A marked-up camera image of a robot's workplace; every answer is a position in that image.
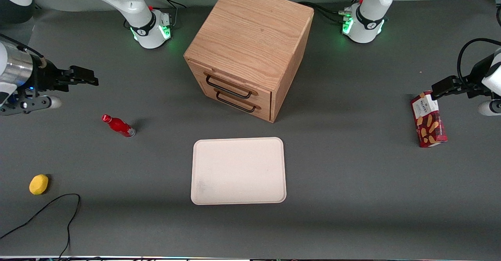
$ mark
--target red snack box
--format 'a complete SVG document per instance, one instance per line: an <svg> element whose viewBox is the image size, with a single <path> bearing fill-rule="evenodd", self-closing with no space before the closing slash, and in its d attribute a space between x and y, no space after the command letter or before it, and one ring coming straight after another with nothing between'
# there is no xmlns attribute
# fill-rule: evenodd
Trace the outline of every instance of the red snack box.
<svg viewBox="0 0 501 261"><path fill-rule="evenodd" d="M431 99L431 91L421 93L411 100L419 146L429 148L447 142L438 102Z"/></svg>

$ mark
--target wooden cube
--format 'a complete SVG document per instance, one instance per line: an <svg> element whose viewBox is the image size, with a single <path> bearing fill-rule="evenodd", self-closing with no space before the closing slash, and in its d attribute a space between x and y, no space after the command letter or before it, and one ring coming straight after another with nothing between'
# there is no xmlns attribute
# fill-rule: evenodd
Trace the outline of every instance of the wooden cube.
<svg viewBox="0 0 501 261"><path fill-rule="evenodd" d="M313 13L287 0L218 0L184 58L205 95L274 122Z"/></svg>

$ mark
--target silver cylinder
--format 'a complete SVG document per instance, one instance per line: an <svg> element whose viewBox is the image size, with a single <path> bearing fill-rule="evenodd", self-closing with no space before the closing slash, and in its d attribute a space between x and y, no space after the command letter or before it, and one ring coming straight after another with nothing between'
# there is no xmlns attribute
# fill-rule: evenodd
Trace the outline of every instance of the silver cylinder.
<svg viewBox="0 0 501 261"><path fill-rule="evenodd" d="M7 65L0 72L0 82L21 86L33 72L33 61L27 52L18 50L14 45L0 41L7 51Z"/></svg>

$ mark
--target red bottle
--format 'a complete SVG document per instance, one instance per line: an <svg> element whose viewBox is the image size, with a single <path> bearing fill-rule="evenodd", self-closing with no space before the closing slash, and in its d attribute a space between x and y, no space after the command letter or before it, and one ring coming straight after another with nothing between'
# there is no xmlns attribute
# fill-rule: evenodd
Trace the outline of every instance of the red bottle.
<svg viewBox="0 0 501 261"><path fill-rule="evenodd" d="M117 131L126 138L130 138L136 134L136 130L130 127L129 124L123 122L120 118L113 118L105 114L103 115L102 120L106 122L113 131Z"/></svg>

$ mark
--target green led light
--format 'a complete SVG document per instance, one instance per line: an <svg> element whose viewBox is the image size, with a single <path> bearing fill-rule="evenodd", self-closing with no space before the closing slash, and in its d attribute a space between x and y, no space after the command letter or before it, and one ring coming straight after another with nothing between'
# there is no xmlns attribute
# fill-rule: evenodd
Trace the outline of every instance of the green led light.
<svg viewBox="0 0 501 261"><path fill-rule="evenodd" d="M169 26L158 26L158 29L160 29L160 32L162 33L163 37L167 40L170 38L170 27Z"/></svg>
<svg viewBox="0 0 501 261"><path fill-rule="evenodd" d="M136 33L134 33L134 31L132 30L132 27L130 28L130 31L132 32L132 35L134 35L134 40L137 41Z"/></svg>
<svg viewBox="0 0 501 261"><path fill-rule="evenodd" d="M351 26L353 25L353 19L350 18L347 22L345 22L345 26L343 27L343 32L348 34L351 30Z"/></svg>
<svg viewBox="0 0 501 261"><path fill-rule="evenodd" d="M381 33L381 30L383 30L383 24L384 24L384 19L381 22L381 26L379 26L379 30L377 31L378 34Z"/></svg>

